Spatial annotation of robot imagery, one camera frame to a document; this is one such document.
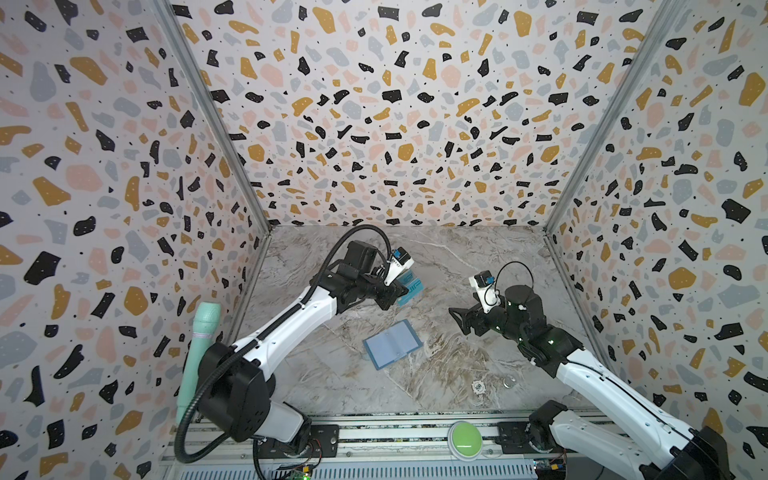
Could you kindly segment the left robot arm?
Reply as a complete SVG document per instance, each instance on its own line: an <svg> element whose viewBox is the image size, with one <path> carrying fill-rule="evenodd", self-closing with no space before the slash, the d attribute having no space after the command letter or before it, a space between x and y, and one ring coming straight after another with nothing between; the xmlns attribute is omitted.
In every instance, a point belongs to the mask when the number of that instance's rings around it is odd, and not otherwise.
<svg viewBox="0 0 768 480"><path fill-rule="evenodd" d="M198 367L198 390L188 409L214 423L225 438L268 438L301 452L311 421L273 400L277 367L319 326L366 300L388 310L408 292L401 276L414 264L402 247L380 265L378 249L353 240L341 259L331 259L290 306L231 345L216 342Z"/></svg>

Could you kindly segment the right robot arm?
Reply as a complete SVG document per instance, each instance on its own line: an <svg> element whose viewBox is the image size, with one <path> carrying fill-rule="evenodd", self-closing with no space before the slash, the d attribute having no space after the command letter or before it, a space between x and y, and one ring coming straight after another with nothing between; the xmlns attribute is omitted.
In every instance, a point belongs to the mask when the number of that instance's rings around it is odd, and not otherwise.
<svg viewBox="0 0 768 480"><path fill-rule="evenodd" d="M519 433L500 442L541 453L578 452L625 479L730 479L728 447L714 429L695 429L665 412L605 367L562 328L548 324L541 298L525 285L449 313L463 334L495 332L516 343L534 366L591 402L618 428L614 433L564 404L550 400L535 410Z"/></svg>

